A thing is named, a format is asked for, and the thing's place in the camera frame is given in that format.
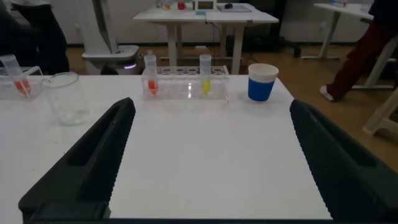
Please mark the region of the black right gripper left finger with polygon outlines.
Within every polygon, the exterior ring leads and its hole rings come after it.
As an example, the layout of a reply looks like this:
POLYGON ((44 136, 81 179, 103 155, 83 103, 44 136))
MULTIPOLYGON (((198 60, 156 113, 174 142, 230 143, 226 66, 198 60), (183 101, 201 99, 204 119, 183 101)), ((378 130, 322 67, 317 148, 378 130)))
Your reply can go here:
POLYGON ((22 220, 100 220, 135 117, 130 98, 115 102, 20 199, 22 220))

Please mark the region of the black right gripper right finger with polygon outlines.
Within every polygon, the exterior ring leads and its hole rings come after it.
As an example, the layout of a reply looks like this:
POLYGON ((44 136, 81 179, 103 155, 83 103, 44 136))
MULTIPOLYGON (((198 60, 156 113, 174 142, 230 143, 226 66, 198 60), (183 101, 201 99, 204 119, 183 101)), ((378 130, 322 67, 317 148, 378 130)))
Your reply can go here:
POLYGON ((290 115, 332 219, 397 223, 397 173, 312 105, 294 100, 290 115))

